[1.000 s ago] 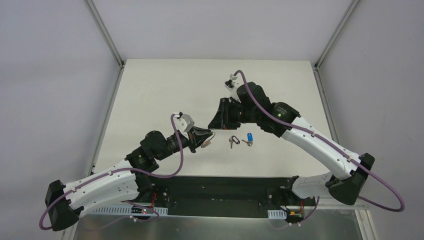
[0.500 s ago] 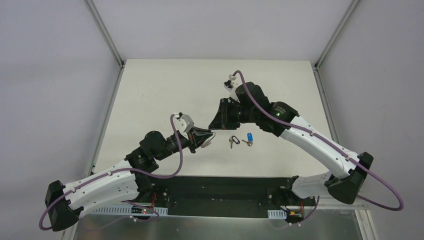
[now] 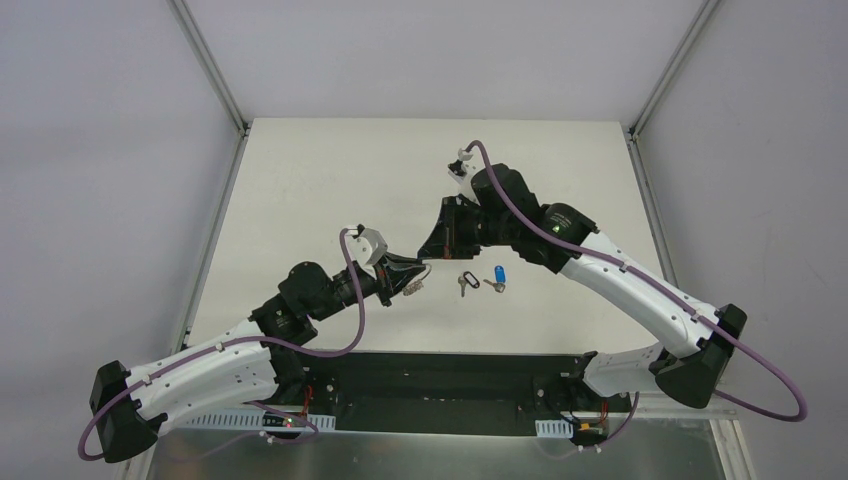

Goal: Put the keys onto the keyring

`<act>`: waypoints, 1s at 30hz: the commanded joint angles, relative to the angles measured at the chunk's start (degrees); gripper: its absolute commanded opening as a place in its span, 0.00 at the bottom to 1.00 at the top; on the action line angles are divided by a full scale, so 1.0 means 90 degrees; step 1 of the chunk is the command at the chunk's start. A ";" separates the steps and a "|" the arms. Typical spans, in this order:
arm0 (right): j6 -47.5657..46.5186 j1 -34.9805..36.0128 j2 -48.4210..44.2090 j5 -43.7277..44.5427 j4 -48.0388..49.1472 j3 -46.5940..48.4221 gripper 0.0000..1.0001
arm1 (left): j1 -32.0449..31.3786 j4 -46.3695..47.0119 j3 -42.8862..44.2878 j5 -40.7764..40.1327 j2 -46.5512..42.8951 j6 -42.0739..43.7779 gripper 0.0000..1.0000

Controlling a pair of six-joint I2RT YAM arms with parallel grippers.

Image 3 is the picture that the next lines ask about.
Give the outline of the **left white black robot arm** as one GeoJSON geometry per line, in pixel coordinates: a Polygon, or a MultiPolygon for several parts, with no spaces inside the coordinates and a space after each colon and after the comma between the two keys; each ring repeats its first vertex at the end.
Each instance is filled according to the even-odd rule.
{"type": "Polygon", "coordinates": [[[223,334],[175,355],[128,368],[114,360],[95,374],[92,421],[78,444],[87,461],[118,463],[173,428],[234,404],[293,404],[305,390],[301,355],[315,322],[374,295],[384,306],[426,272],[420,260],[387,253],[373,266],[354,262],[334,276],[296,264],[276,295],[223,334]]]}

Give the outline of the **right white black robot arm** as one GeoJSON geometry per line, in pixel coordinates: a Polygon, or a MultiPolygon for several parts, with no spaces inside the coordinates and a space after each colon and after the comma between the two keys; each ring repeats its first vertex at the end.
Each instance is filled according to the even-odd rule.
{"type": "Polygon", "coordinates": [[[599,294],[656,338],[641,349],[585,353],[567,384],[576,407],[590,410],[606,397],[643,390],[659,390],[690,408],[706,407],[734,353],[713,329],[738,338],[745,312],[733,304],[717,308],[701,302],[643,272],[587,216],[567,204],[541,204],[518,171],[504,164],[493,169],[534,226],[528,228],[508,208],[486,172],[456,160],[448,171],[459,191],[443,198],[419,258],[470,260],[484,247],[508,247],[527,263],[599,294]]]}

